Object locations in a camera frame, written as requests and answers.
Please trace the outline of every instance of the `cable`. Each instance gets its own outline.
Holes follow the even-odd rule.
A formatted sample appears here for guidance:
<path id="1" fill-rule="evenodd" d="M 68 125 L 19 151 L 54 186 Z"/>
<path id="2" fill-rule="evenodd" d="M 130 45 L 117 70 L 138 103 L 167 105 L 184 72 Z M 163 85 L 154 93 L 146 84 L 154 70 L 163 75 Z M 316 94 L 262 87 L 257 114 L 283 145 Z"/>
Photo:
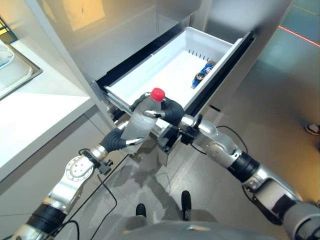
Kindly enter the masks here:
<path id="1" fill-rule="evenodd" d="M 247 148 L 247 145 L 245 144 L 245 141 L 243 141 L 243 139 L 239 136 L 238 133 L 236 133 L 235 130 L 233 130 L 231 127 L 228 127 L 228 126 L 225 126 L 225 125 L 217 126 L 216 128 L 217 128 L 217 129 L 218 129 L 218 128 L 226 128 L 226 129 L 229 129 L 231 132 L 233 132 L 233 133 L 240 139 L 240 141 L 242 142 L 242 144 L 243 144 L 243 146 L 244 146 L 244 148 L 245 148 L 245 153 L 246 153 L 246 154 L 249 153 L 248 148 Z"/>
<path id="2" fill-rule="evenodd" d="M 5 237 L 5 238 L 4 238 L 4 239 L 2 239 L 2 240 L 8 240 L 8 239 L 10 239 L 12 236 L 13 236 L 13 234 L 12 234 L 12 235 L 10 235 L 10 236 Z"/>
<path id="3" fill-rule="evenodd" d="M 60 233 L 62 231 L 62 229 L 64 229 L 64 227 L 67 224 L 71 224 L 71 223 L 75 224 L 75 226 L 76 226 L 76 239 L 79 240 L 80 239 L 80 228 L 79 228 L 79 224 L 75 220 L 68 220 L 68 221 L 62 223 L 60 226 L 58 226 L 54 230 L 52 230 L 45 239 L 48 239 L 53 234 L 54 234 L 54 236 L 56 236 L 58 233 Z"/>
<path id="4" fill-rule="evenodd" d="M 207 155 L 205 152 L 200 151 L 198 148 L 196 148 L 195 146 L 192 145 L 192 143 L 190 143 L 191 147 L 193 147 L 195 150 L 197 150 L 199 153 L 202 153 L 204 155 Z"/>
<path id="5" fill-rule="evenodd" d="M 246 196 L 246 198 L 249 199 L 250 202 L 255 204 L 254 201 L 249 197 L 249 195 L 248 195 L 248 193 L 247 193 L 247 191 L 246 191 L 244 186 L 242 186 L 242 191 L 243 191 L 244 195 Z"/>
<path id="6" fill-rule="evenodd" d="M 102 221 L 100 222 L 99 226 L 96 228 L 95 232 L 93 233 L 93 235 L 91 236 L 90 240 L 92 240 L 95 235 L 97 234 L 99 228 L 101 227 L 102 223 L 104 222 L 104 220 L 106 219 L 106 217 L 116 208 L 116 206 L 118 205 L 118 201 L 116 199 L 116 197 L 113 195 L 113 193 L 110 191 L 110 189 L 107 187 L 107 185 L 104 183 L 104 181 L 101 180 L 99 174 L 97 174 L 97 177 L 99 179 L 99 181 L 101 182 L 101 184 L 105 187 L 105 189 L 107 189 L 107 191 L 111 194 L 111 196 L 114 199 L 115 205 L 113 206 L 113 208 L 103 217 Z"/>
<path id="7" fill-rule="evenodd" d="M 78 154 L 79 154 L 79 155 L 82 155 L 82 152 L 85 151 L 85 150 L 89 151 L 90 149 L 89 149 L 89 148 L 81 148 L 81 149 L 78 151 Z"/>

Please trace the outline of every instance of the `white countertop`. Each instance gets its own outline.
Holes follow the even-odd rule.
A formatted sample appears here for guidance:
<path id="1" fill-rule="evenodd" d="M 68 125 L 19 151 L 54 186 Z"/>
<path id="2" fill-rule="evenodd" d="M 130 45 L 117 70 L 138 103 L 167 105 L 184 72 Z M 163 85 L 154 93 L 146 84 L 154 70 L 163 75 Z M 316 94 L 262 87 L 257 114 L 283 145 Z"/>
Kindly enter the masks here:
<path id="1" fill-rule="evenodd" d="M 94 105 L 21 41 L 12 46 L 43 72 L 0 100 L 0 181 Z"/>

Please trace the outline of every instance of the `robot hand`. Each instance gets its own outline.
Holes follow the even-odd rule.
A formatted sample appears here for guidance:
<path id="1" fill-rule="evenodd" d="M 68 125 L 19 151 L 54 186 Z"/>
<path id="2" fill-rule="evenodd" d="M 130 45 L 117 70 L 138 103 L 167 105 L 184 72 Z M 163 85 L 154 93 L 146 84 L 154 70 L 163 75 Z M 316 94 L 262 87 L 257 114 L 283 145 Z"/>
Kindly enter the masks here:
<path id="1" fill-rule="evenodd" d="M 145 94 L 141 95 L 130 106 L 130 110 L 134 111 L 138 106 L 138 104 L 141 103 L 148 96 L 150 96 L 150 92 L 146 92 Z M 179 103 L 165 97 L 161 102 L 161 111 L 150 109 L 150 110 L 144 111 L 143 114 L 150 118 L 160 118 L 169 124 L 178 126 L 178 124 L 181 122 L 181 119 L 185 115 L 185 111 Z"/>
<path id="2" fill-rule="evenodd" d="M 135 138 L 131 140 L 121 139 L 121 135 L 124 129 L 128 125 L 128 121 L 125 121 L 117 128 L 112 129 L 101 141 L 100 145 L 105 148 L 105 150 L 110 153 L 115 150 L 123 149 L 128 146 L 138 145 L 144 141 L 143 138 Z"/>

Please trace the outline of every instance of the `white drawer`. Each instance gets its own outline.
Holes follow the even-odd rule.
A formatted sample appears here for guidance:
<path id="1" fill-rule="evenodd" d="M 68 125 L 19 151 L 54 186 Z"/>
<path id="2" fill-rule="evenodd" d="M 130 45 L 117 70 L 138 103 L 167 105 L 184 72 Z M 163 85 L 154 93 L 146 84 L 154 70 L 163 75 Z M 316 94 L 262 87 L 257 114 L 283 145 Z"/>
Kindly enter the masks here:
<path id="1" fill-rule="evenodd" d="M 230 62 L 232 56 L 248 41 L 248 38 L 251 38 L 250 33 L 239 38 L 235 43 L 229 43 L 187 27 L 125 76 L 104 88 L 109 99 L 129 114 L 128 106 L 132 105 L 136 99 L 153 88 L 160 88 L 168 98 L 182 105 L 186 113 L 195 115 L 197 109 L 202 108 L 201 104 L 203 105 L 213 94 L 212 91 L 208 91 L 208 88 L 217 88 L 211 85 L 223 81 L 221 79 L 223 75 L 218 80 L 215 76 L 218 73 L 221 75 L 221 70 L 226 68 L 228 61 Z M 216 65 L 193 89 L 192 81 L 195 75 L 209 59 L 214 60 Z M 161 128 L 168 126 L 162 120 L 158 120 L 157 125 Z"/>

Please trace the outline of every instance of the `plastic bottle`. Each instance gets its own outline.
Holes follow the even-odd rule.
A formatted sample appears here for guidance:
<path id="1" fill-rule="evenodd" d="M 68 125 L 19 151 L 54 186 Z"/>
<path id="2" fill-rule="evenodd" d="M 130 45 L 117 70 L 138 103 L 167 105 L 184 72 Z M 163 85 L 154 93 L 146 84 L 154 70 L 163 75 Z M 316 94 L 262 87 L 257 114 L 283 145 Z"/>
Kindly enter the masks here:
<path id="1" fill-rule="evenodd" d="M 146 110 L 161 110 L 161 101 L 165 97 L 165 92 L 160 88 L 154 88 L 149 97 L 145 98 L 133 111 L 128 125 L 121 135 L 122 139 L 131 140 L 136 138 L 144 138 L 149 135 L 152 128 L 155 126 L 157 119 L 144 115 Z M 122 150 L 128 154 L 133 154 L 138 151 L 141 144 L 128 146 Z"/>

